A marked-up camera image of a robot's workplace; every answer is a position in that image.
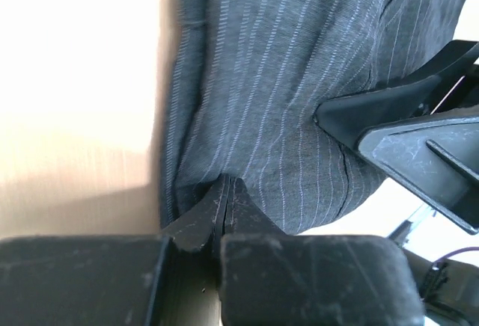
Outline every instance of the robotic claw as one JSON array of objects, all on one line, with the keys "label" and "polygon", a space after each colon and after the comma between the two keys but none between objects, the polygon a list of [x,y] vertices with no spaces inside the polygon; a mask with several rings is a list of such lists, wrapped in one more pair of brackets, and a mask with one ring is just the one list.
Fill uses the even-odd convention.
[{"label": "robotic claw", "polygon": [[[479,232],[479,43],[321,104],[314,120],[467,233]],[[388,239],[288,236],[222,175],[158,236],[0,244],[0,325],[479,325],[479,269]],[[468,247],[460,252],[478,251]]]}]

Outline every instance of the gray cloth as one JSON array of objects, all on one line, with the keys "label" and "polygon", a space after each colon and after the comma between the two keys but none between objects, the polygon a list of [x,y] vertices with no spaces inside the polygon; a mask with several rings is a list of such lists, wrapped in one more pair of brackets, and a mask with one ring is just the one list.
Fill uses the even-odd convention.
[{"label": "gray cloth", "polygon": [[384,176],[316,127],[325,99],[405,76],[453,37],[465,0],[180,0],[161,225],[221,173],[285,232],[330,223]]}]

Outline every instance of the clothing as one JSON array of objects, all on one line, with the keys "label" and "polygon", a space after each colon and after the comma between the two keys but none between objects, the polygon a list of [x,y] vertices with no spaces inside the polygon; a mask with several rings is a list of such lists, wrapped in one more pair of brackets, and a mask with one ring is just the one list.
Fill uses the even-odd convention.
[{"label": "clothing", "polygon": [[180,0],[161,225],[221,173],[287,233],[330,223],[384,176],[315,126],[319,103],[404,77],[454,33],[465,0]]}]

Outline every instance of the garment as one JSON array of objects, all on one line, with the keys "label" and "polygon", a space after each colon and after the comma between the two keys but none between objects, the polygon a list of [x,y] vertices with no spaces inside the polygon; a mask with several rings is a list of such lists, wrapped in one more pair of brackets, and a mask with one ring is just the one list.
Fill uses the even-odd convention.
[{"label": "garment", "polygon": [[326,99],[404,77],[454,33],[465,0],[179,0],[167,101],[164,227],[221,173],[287,233],[330,223],[384,176],[315,126]]}]

